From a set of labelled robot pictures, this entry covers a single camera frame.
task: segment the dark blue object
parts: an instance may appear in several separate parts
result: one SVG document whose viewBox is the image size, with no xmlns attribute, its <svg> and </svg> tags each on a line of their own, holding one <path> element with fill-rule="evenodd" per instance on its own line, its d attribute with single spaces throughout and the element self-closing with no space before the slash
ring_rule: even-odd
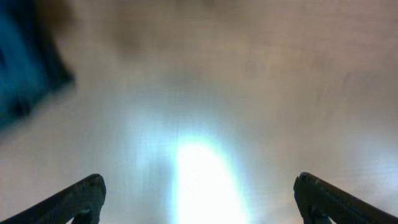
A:
<svg viewBox="0 0 398 224">
<path fill-rule="evenodd" d="M 42 32 L 33 0 L 0 0 L 0 130 L 72 81 Z"/>
</svg>

